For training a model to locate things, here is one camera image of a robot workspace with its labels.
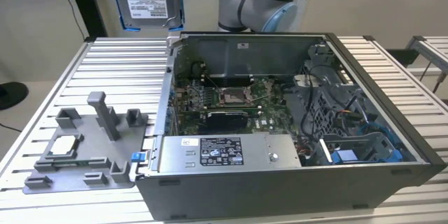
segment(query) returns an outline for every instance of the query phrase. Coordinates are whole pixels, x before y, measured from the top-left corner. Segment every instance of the power supply label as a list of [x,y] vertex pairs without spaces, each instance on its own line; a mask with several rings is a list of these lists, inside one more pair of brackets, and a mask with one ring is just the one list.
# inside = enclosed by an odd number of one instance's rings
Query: power supply label
[[239,137],[201,138],[201,165],[244,165]]

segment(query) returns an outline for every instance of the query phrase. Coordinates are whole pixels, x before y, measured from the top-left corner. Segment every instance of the black pole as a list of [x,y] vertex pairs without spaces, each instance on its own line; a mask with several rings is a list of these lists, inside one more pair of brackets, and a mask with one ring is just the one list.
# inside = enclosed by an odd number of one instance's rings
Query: black pole
[[96,0],[75,0],[89,37],[107,37],[107,31]]

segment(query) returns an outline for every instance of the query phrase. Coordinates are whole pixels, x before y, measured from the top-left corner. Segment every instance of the screw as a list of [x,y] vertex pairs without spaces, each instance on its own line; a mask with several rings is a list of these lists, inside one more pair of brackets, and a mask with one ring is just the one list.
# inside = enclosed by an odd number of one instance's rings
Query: screw
[[269,160],[271,162],[276,162],[279,160],[279,155],[275,153],[269,153]]

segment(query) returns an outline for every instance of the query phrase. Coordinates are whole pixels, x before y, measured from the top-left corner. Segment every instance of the barcode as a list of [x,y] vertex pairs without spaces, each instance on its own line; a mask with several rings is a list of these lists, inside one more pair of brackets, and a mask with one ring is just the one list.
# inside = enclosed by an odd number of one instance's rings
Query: barcode
[[147,6],[131,6],[131,10],[148,10]]

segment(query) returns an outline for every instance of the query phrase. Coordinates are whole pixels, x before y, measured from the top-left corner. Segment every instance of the cable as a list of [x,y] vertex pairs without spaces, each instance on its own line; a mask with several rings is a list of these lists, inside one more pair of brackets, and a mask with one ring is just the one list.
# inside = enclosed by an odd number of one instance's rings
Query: cable
[[84,35],[84,33],[83,33],[83,29],[81,29],[81,27],[79,26],[79,22],[77,22],[77,19],[76,19],[76,14],[75,14],[75,8],[73,8],[73,5],[72,5],[71,0],[67,0],[67,1],[68,1],[68,3],[69,3],[69,7],[72,8],[72,14],[73,14],[73,18],[75,18],[76,26],[77,26],[79,32],[80,32],[81,35],[83,35],[83,40],[84,40],[84,39],[85,39],[85,35]]
[[423,77],[424,77],[425,74],[427,74],[427,71],[428,71],[429,66],[431,66],[431,62],[428,63],[428,66],[427,66],[425,70],[423,71],[423,74],[421,74],[421,76],[420,76],[420,81],[423,80]]
[[17,129],[13,128],[13,127],[5,126],[5,125],[1,124],[1,123],[0,123],[0,126],[4,127],[4,128],[7,128],[7,129],[11,129],[11,130],[13,130],[13,131],[21,132],[21,130],[17,130]]
[[439,89],[439,85],[440,85],[440,82],[436,83],[436,86],[433,87],[435,89],[432,90],[433,93],[436,93],[437,89]]
[[303,115],[301,121],[300,121],[300,130],[303,132],[303,134],[305,134],[305,136],[308,137],[308,139],[311,141],[315,141],[315,137],[312,134],[309,134],[305,130],[304,130],[304,122],[305,119],[308,117],[309,114],[309,109],[311,109],[311,105],[313,103],[313,82],[311,81],[311,75],[309,75],[309,71],[308,71],[308,80],[309,80],[309,97],[308,97],[308,103],[307,103],[307,108],[305,108],[305,114]]
[[379,125],[377,123],[375,122],[369,122],[367,124],[364,124],[359,130],[357,130],[357,135],[363,135],[363,130],[367,126],[373,126],[373,127],[377,127],[387,135],[387,138],[389,139],[389,141],[392,142],[392,145],[395,145],[395,140],[393,140],[393,137],[392,137],[392,133],[389,131],[389,129],[381,125]]
[[[323,79],[321,79],[319,76],[316,76],[315,74],[311,73],[311,71],[312,71],[316,67],[325,67],[325,68],[329,68],[329,69],[332,69],[332,70],[337,73],[336,69],[335,69],[332,66],[329,66],[329,65],[323,65],[323,64],[315,65],[315,66],[309,69],[309,71],[308,71],[308,75],[312,75],[313,77],[316,77],[321,82],[323,82]],[[339,104],[340,107],[344,108],[344,107],[345,107],[345,104],[344,104],[340,100],[337,100],[337,98],[335,97],[335,95],[333,95],[332,92],[331,92],[331,88],[328,88],[327,91],[328,91],[328,95],[329,95],[329,97],[332,98],[332,100]]]

